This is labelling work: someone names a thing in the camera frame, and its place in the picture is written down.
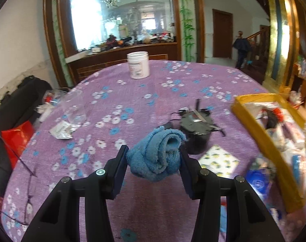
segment screw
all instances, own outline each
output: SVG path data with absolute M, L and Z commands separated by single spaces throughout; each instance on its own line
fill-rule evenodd
M 202 174 L 202 175 L 209 175 L 209 170 L 206 169 L 206 168 L 203 168 L 203 169 L 200 170 L 200 174 Z
M 236 177 L 236 180 L 237 180 L 238 182 L 242 183 L 242 182 L 245 181 L 245 178 L 242 177 L 241 175 L 238 175 L 238 176 Z
M 62 183 L 68 183 L 69 181 L 70 181 L 70 177 L 68 177 L 68 176 L 65 176 L 65 177 L 61 178 Z
M 97 175 L 103 175 L 103 174 L 105 174 L 105 173 L 106 173 L 105 169 L 98 169 L 98 170 L 96 171 L 96 174 L 97 174 Z

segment doorway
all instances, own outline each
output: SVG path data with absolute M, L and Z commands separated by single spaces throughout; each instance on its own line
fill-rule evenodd
M 212 9 L 213 57 L 232 58 L 233 14 Z

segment clear plastic cup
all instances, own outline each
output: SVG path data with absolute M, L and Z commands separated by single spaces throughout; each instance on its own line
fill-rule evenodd
M 60 101 L 61 108 L 71 124 L 83 124 L 87 117 L 83 93 L 81 90 L 74 90 L 67 93 Z

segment purple tablecloth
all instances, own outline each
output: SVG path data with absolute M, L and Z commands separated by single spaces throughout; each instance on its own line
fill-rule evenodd
M 201 107 L 212 111 L 215 123 L 227 134 L 222 137 L 221 133 L 213 133 L 209 145 L 219 144 L 237 157 L 240 163 L 233 176 L 244 174 L 259 150 L 231 113 L 230 106 L 236 95 L 266 90 L 229 67 L 162 60 L 151 60 L 149 66 L 151 75 L 141 80 L 131 79 L 128 65 L 119 64 L 80 83 L 76 88 L 83 91 L 87 122 L 73 133 L 73 139 L 54 139 L 48 132 L 61 119 L 66 119 L 59 108 L 41 125 L 22 155 L 38 179 L 31 199 L 34 214 L 63 176 L 77 179 L 102 168 L 116 156 L 122 144 L 132 148 L 154 127 L 166 123 L 170 113 L 194 106 L 197 98 L 201 98 Z M 29 177 L 28 171 L 18 163 L 3 202 L 3 211 L 22 222 Z M 274 203 L 280 206 L 277 188 L 272 190 Z M 186 195 L 179 174 L 151 183 L 132 175 L 129 168 L 120 194 L 107 202 L 115 241 L 125 242 L 191 241 L 198 205 L 199 201 L 192 201 Z M 80 207 L 80 236 L 85 242 L 84 200 Z M 2 224 L 14 242 L 22 239 L 27 228 L 4 215 Z

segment red plastic bag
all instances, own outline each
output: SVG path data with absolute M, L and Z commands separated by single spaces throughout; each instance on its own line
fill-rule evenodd
M 10 146 L 10 148 L 20 157 L 23 153 L 27 143 L 34 134 L 34 129 L 30 121 L 26 121 L 19 125 L 17 128 L 2 131 L 2 138 Z M 18 158 L 15 156 L 13 151 L 5 145 L 10 164 L 14 169 Z

